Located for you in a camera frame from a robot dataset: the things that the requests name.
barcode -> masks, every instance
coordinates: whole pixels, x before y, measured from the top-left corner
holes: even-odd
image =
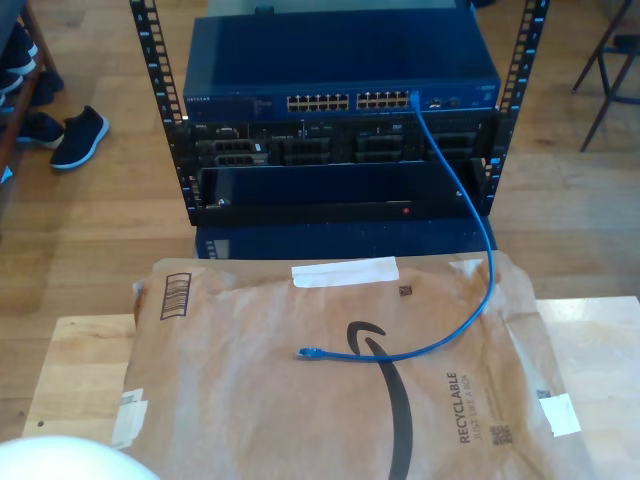
[[[160,320],[187,316],[190,286],[190,273],[174,273],[173,275],[167,275],[167,285],[164,289]]]
[[[495,427],[489,427],[489,430],[491,431],[491,440],[493,440],[494,445],[513,443],[509,425],[497,425]]]

metal chair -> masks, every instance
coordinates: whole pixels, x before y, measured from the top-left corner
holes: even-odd
[[[591,67],[593,66],[594,62],[598,60],[600,77],[602,78],[602,88],[604,89],[606,99],[602,104],[602,107],[600,107],[600,111],[598,112],[598,115],[596,116],[596,119],[594,120],[593,125],[591,125],[591,129],[587,134],[587,138],[585,139],[584,143],[582,144],[582,147],[580,148],[581,152],[584,152],[587,149],[589,142],[591,142],[593,135],[596,133],[596,130],[598,129],[598,127],[600,126],[600,123],[602,122],[602,119],[607,113],[607,110],[609,109],[609,105],[611,105],[611,102],[640,105],[640,98],[621,97],[618,95],[618,90],[620,89],[620,85],[622,84],[622,81],[624,80],[625,76],[629,72],[629,69],[631,68],[631,64],[633,63],[634,58],[640,53],[640,34],[616,35],[614,38],[614,46],[605,47],[605,44],[607,43],[607,41],[609,40],[609,38],[611,37],[615,29],[618,27],[618,25],[622,21],[622,17],[624,17],[624,14],[629,9],[632,3],[633,3],[633,0],[624,0],[622,2],[620,9],[616,13],[613,20],[611,21],[611,24],[607,28],[607,31],[604,33],[604,35],[600,39],[600,42],[598,42],[598,46],[595,48],[595,50],[591,54],[589,61],[585,65],[584,69],[582,70],[582,73],[580,74],[580,77],[578,78],[578,81],[573,86],[573,90],[571,91],[571,93],[576,93],[576,91],[578,90],[578,87],[584,80],[584,77],[587,76],[587,73],[589,73],[589,70],[591,70]],[[613,82],[613,85],[609,84],[609,77],[607,76],[607,68],[604,64],[605,53],[623,54],[627,56],[627,58],[624,61],[624,64],[622,65],[622,68],[620,69],[620,72],[618,73],[618,76]]]

blue equipment box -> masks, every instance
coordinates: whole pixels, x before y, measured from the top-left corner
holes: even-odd
[[[195,21],[189,120],[254,122],[495,108],[500,77],[473,13],[367,10]]]

brown paper mailer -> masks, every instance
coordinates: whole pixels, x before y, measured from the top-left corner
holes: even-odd
[[[381,364],[294,353],[440,340],[482,299],[486,262],[311,289],[155,272],[125,382],[149,404],[126,451],[163,479],[593,478],[581,434],[554,437],[538,400],[566,391],[530,281],[499,252],[496,268],[495,294],[462,336]]]

ethernet cable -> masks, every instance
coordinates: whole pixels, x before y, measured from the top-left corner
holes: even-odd
[[[491,295],[493,293],[493,288],[495,284],[495,268],[493,264],[493,253],[491,251],[491,242],[489,241],[489,235],[487,234],[487,231],[484,228],[482,220],[480,219],[480,215],[478,215],[478,212],[476,211],[475,207],[473,206],[473,203],[471,202],[471,199],[469,198],[469,194],[462,186],[462,183],[458,179],[458,176],[455,174],[455,172],[453,171],[453,169],[451,168],[447,160],[444,158],[444,156],[442,155],[442,152],[438,148],[438,145],[436,144],[435,140],[431,136],[431,132],[429,132],[429,129],[427,128],[427,124],[425,123],[424,118],[422,117],[422,112],[420,111],[420,94],[417,91],[414,90],[411,92],[411,94],[409,95],[409,103],[411,105],[411,108],[415,112],[416,117],[418,118],[418,122],[422,127],[422,131],[424,132],[425,137],[427,138],[433,151],[436,153],[436,157],[438,161],[444,167],[445,171],[449,174],[449,176],[451,177],[451,180],[453,180],[453,183],[458,188],[458,191],[461,193],[462,199],[467,205],[467,208],[469,209],[471,216],[477,223],[478,228],[482,233],[482,238],[484,240],[485,248],[487,250],[487,260],[489,264],[489,285],[487,286],[487,293],[485,294],[482,302],[480,302],[480,305],[478,305],[476,310],[471,314],[471,316],[456,330],[454,330],[452,333],[444,337],[442,340],[438,340],[437,342],[432,343],[431,345],[427,345],[426,347],[420,348],[418,350],[414,350],[412,352],[407,352],[407,353],[395,354],[395,355],[376,356],[376,355],[354,355],[349,353],[327,352],[320,348],[305,347],[305,348],[301,348],[298,351],[298,354],[296,356],[301,360],[340,360],[340,361],[364,362],[364,363],[385,363],[385,362],[397,362],[400,360],[415,358],[420,355],[424,355],[425,353],[429,353],[435,350],[436,348],[441,347],[442,345],[445,345],[450,341],[454,340],[455,338],[459,337],[460,335],[462,335],[462,333],[464,333],[465,330],[467,330],[471,326],[471,324],[473,324],[476,318],[478,318],[478,316],[482,313],[482,311],[485,309],[485,307],[489,303],[489,300],[491,299]]]

